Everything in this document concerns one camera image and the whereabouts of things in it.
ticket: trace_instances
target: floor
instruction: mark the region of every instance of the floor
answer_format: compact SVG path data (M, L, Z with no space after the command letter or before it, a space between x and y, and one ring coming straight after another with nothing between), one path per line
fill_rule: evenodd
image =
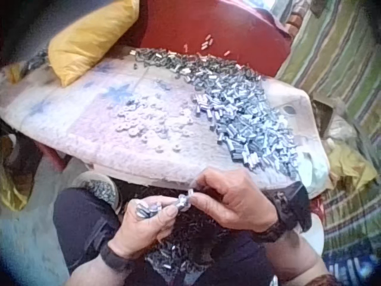
M86 170L71 159L62 173L43 157L27 206L21 212L0 209L0 262L20 285L63 285L68 272L52 221L58 192Z

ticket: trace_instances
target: hand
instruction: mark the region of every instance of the hand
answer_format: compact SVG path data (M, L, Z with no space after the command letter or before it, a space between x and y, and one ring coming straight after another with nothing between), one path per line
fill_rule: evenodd
M264 232L277 221L275 206L253 183L245 169L222 172L207 168L196 179L196 189L212 189L221 202L195 192L190 202L225 228Z
M114 238L108 242L108 246L116 255L127 259L137 258L145 248L156 240L161 240L170 235L178 212L177 207L169 205L176 201L175 198L147 197L142 201L148 205L160 202L167 207L164 207L154 217L141 219L135 213L139 201L131 200L128 203L121 227Z

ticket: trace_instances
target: black pants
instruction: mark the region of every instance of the black pants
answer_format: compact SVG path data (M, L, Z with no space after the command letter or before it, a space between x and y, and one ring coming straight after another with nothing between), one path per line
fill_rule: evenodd
M80 188L63 190L54 206L54 225L70 274L98 254L120 226L118 217L104 201ZM265 285L273 273L262 246L247 232L237 232L212 252L215 259L194 285ZM165 285L151 265L141 262L126 285Z

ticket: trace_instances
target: black wrist strap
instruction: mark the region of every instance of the black wrist strap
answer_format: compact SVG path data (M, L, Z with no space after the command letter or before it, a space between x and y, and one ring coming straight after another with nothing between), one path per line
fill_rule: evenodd
M113 250L109 248L107 243L105 243L102 246L99 254L101 255L104 263L116 272L131 272L135 267L134 260L125 259L116 255L115 252L113 252Z
M263 194L275 206L278 221L264 232L253 232L254 241L273 243L297 224L300 224L303 231L311 227L310 201L307 190L301 182L295 182L282 189L264 191Z

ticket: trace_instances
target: yellow pillow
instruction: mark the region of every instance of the yellow pillow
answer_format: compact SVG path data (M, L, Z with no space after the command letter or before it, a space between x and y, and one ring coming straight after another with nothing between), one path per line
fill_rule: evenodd
M118 0L77 20L49 44L49 61L68 86L91 69L139 16L139 0Z

